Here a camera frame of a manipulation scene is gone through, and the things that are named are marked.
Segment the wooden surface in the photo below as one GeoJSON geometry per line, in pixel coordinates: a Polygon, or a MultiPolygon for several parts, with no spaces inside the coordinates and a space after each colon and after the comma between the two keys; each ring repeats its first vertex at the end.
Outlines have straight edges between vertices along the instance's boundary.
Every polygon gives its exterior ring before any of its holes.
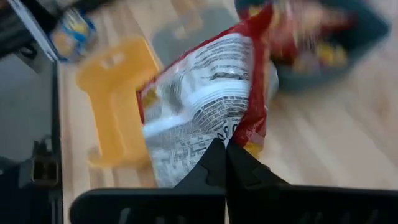
{"type": "MultiPolygon", "coordinates": [[[[398,3],[371,2],[392,22],[391,36],[347,78],[301,95],[272,101],[260,161],[292,184],[398,189],[398,3]]],[[[232,0],[120,0],[90,15],[98,30],[96,51],[133,34],[149,43],[161,27],[187,9],[232,0]]],[[[65,223],[81,193],[98,187],[153,187],[150,167],[92,169],[95,122],[87,95],[75,84],[78,65],[59,66],[65,223]]]]}

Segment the red and white bag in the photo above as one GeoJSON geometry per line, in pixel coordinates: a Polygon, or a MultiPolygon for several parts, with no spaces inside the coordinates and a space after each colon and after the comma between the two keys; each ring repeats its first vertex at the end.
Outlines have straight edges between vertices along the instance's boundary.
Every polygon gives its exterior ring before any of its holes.
{"type": "Polygon", "coordinates": [[[266,133],[271,5],[184,53],[139,92],[159,187],[177,185],[214,138],[248,151],[266,133]]]}

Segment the dark blue bowl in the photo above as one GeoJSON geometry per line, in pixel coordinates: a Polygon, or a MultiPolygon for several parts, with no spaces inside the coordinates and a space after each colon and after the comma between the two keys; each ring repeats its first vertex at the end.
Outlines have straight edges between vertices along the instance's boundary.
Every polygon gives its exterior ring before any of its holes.
{"type": "MultiPolygon", "coordinates": [[[[235,0],[237,12],[249,6],[258,6],[268,0],[235,0]]],[[[279,89],[300,91],[328,83],[347,74],[355,64],[389,33],[389,25],[374,13],[369,6],[357,0],[320,0],[326,6],[346,9],[356,13],[358,21],[354,28],[341,31],[331,37],[347,51],[348,63],[341,68],[325,68],[308,74],[293,72],[290,67],[278,66],[279,89]]]]}

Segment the wooden table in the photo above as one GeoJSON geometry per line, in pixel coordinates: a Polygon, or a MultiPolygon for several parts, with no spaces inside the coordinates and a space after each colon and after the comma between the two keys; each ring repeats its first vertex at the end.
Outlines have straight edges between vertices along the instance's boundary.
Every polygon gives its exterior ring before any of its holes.
{"type": "MultiPolygon", "coordinates": [[[[279,94],[271,104],[260,161],[292,184],[398,189],[398,3],[372,0],[392,22],[391,36],[350,76],[301,95],[279,94]]],[[[119,0],[90,15],[96,50],[155,32],[187,9],[222,4],[236,17],[233,0],[119,0]]],[[[81,193],[98,187],[153,187],[150,167],[93,169],[98,150],[87,95],[75,84],[78,65],[59,66],[65,223],[81,193]]]]}

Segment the yellow plastic object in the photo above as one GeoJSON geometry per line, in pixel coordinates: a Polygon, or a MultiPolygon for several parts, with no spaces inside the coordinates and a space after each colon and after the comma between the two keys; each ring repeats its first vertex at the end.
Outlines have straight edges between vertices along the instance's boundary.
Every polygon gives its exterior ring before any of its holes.
{"type": "Polygon", "coordinates": [[[81,66],[76,82],[90,98],[101,154],[89,155],[90,165],[141,166],[149,162],[136,89],[158,70],[142,37],[125,40],[81,66]]]}

